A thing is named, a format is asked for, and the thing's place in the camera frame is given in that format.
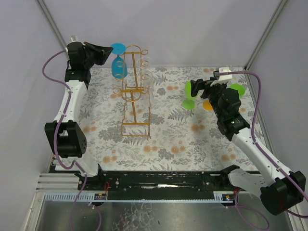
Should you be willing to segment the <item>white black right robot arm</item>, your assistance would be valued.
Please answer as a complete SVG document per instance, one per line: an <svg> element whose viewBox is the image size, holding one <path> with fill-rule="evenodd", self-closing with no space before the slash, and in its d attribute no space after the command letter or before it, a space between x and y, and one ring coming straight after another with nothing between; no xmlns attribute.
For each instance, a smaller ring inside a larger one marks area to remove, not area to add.
<svg viewBox="0 0 308 231"><path fill-rule="evenodd" d="M201 98L208 99L217 117L218 129L229 141L242 150L260 172L262 179L234 167L227 174L230 183L258 197L273 215L278 215L301 203L306 177L301 171L293 172L279 161L270 150L253 137L248 122L241 116L240 96L228 88L226 82L191 80L185 90L191 97L202 91Z"/></svg>

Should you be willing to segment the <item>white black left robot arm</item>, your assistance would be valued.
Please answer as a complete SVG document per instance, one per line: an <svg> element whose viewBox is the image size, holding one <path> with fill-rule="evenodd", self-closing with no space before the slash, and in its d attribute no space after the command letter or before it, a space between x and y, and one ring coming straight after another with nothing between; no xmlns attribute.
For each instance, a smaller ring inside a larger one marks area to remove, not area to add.
<svg viewBox="0 0 308 231"><path fill-rule="evenodd" d="M69 57L64 80L47 78L63 85L65 91L56 117L45 124L45 134L60 166L65 170L77 167L82 176L97 176L99 164L86 153L87 139L77 119L82 99L89 88L91 68L104 65L112 51L112 47L72 41L59 52Z"/></svg>

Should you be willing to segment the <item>blue plastic wine glass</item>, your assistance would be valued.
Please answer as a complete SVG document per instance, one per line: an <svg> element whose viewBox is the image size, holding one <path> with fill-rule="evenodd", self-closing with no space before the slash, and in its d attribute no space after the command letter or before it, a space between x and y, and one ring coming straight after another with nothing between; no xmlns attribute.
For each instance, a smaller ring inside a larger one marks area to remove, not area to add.
<svg viewBox="0 0 308 231"><path fill-rule="evenodd" d="M128 74L126 62L120 57L120 55L125 53L126 46L122 43L114 43L111 47L113 48L112 53L116 55L111 65L112 76L120 80L125 78Z"/></svg>

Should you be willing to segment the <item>orange plastic wine glass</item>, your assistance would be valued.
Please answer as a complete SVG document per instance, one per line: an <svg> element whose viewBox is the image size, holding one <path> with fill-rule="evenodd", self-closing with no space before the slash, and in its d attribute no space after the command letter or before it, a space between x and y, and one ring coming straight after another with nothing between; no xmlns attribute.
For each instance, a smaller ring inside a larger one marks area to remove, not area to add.
<svg viewBox="0 0 308 231"><path fill-rule="evenodd" d="M208 100L203 102L203 108L207 111L213 111L213 107Z"/></svg>

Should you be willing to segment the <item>green plastic wine glass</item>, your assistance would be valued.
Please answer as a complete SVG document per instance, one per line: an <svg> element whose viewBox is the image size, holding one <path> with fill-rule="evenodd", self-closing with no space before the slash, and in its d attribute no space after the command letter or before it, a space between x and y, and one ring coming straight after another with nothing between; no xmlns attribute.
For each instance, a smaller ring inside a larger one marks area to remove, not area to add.
<svg viewBox="0 0 308 231"><path fill-rule="evenodd" d="M185 95L185 100L182 102L183 108L187 110L192 110L195 107L195 102L194 100L196 99L196 96L191 96L191 91L192 91L192 85L191 82L188 81L185 84L184 88L184 95Z"/></svg>
<svg viewBox="0 0 308 231"><path fill-rule="evenodd" d="M231 88L231 89L233 89L233 90L236 90L236 91L238 92L238 94L239 94L239 99L241 99L241 98L244 96L244 94L245 94L245 88L244 88L244 86L241 85L241 84L234 83L234 84L231 84L231 85L229 86L229 88Z"/></svg>

